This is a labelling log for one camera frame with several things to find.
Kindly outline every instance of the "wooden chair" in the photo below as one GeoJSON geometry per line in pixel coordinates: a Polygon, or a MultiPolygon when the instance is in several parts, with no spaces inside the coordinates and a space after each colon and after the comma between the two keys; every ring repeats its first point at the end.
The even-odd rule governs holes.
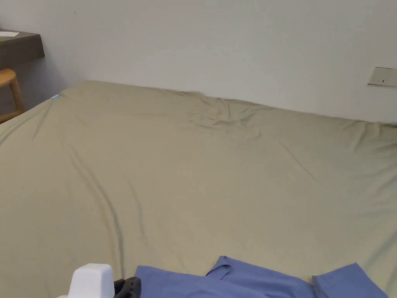
{"type": "Polygon", "coordinates": [[[9,85],[15,102],[16,111],[0,115],[0,123],[8,121],[25,112],[25,107],[21,99],[21,90],[19,89],[17,75],[11,69],[0,70],[0,88],[9,85]]]}

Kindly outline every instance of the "blue clothing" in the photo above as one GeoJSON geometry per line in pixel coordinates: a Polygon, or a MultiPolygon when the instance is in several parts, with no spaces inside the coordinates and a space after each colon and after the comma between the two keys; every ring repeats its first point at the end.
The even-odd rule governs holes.
{"type": "Polygon", "coordinates": [[[387,298],[357,264],[313,276],[313,285],[225,256],[205,277],[148,266],[138,266],[135,275],[141,298],[387,298]]]}

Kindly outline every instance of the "wall switch plate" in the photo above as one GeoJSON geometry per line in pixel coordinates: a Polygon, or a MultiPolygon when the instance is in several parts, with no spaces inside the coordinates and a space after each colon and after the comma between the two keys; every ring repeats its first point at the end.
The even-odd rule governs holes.
{"type": "Polygon", "coordinates": [[[375,67],[368,85],[397,87],[397,69],[375,67]]]}

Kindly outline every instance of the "mattress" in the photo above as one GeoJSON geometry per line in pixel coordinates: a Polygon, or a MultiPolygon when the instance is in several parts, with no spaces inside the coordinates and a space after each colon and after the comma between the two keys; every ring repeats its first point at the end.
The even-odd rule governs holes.
{"type": "Polygon", "coordinates": [[[0,165],[3,297],[219,255],[306,280],[357,262],[397,297],[393,125],[89,81],[0,125],[0,165]]]}

